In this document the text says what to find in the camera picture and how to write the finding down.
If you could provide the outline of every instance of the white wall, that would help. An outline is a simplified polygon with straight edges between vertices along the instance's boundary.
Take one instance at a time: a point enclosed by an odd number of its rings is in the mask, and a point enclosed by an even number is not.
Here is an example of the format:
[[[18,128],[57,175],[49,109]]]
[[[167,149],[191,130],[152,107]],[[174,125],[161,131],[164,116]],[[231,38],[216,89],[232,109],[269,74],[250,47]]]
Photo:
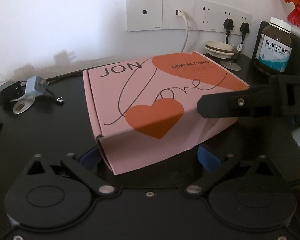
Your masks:
[[[271,16],[285,19],[289,12],[281,0],[210,1],[252,14],[243,50],[248,56],[260,22]],[[125,0],[0,0],[0,81],[35,73],[54,76],[95,65],[105,57],[179,52],[184,42],[184,31],[125,30]],[[186,50],[204,52],[205,41],[212,39],[224,41],[225,34],[190,31]],[[231,36],[231,44],[239,42],[239,36]]]

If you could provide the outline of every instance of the desk surface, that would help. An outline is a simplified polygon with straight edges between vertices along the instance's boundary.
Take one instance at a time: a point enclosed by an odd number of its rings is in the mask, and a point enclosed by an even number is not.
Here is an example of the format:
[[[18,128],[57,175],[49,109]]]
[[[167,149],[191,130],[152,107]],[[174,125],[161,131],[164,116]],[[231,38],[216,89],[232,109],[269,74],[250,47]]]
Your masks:
[[[250,59],[240,57],[242,70],[234,72],[250,85],[266,84],[267,79],[250,68]],[[25,113],[15,115],[12,107],[0,106],[0,212],[2,195],[34,154],[42,154],[49,163],[60,156],[81,156],[96,143],[90,126],[82,76],[53,82],[49,88],[65,100],[57,106],[49,97],[37,98]],[[300,177],[300,150],[288,118],[239,118],[238,122],[209,139],[206,144],[220,157],[235,154],[253,160],[260,154],[271,158],[287,181]],[[115,186],[169,187],[187,185],[202,176],[196,148],[151,166],[121,175],[113,175],[100,163],[97,175]]]

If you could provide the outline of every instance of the bottle label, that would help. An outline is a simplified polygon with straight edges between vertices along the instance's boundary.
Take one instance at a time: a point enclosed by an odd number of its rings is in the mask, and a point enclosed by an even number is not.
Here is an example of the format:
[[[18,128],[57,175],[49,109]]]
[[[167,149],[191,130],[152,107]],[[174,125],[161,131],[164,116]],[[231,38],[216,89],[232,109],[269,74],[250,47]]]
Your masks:
[[[256,59],[269,68],[284,72],[291,50],[292,48],[262,34]]]

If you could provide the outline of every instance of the pink box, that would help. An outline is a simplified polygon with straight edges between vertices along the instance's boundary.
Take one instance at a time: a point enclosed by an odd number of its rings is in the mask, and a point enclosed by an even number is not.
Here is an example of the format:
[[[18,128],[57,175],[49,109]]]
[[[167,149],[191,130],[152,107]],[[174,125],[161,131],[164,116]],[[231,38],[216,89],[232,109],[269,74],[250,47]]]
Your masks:
[[[131,60],[83,73],[92,130],[114,174],[189,150],[236,122],[204,119],[202,95],[248,84],[198,52]]]

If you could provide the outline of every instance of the red vase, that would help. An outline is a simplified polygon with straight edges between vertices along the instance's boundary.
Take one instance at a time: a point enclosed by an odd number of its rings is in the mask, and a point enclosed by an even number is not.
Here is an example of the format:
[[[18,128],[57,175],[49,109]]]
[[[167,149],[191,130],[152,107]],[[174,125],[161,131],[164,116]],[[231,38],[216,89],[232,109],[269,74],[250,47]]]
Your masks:
[[[300,4],[295,4],[294,10],[288,15],[287,20],[300,28]]]

